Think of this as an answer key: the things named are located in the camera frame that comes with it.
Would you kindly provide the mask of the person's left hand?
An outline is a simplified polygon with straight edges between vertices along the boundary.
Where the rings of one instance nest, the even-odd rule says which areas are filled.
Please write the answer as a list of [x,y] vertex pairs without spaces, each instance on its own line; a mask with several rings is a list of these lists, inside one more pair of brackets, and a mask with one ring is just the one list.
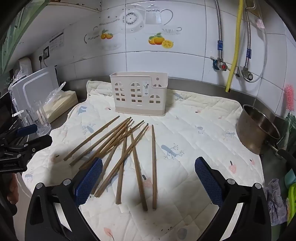
[[12,175],[12,179],[9,184],[9,192],[7,195],[7,199],[12,205],[17,204],[17,202],[19,201],[18,182],[16,174]]

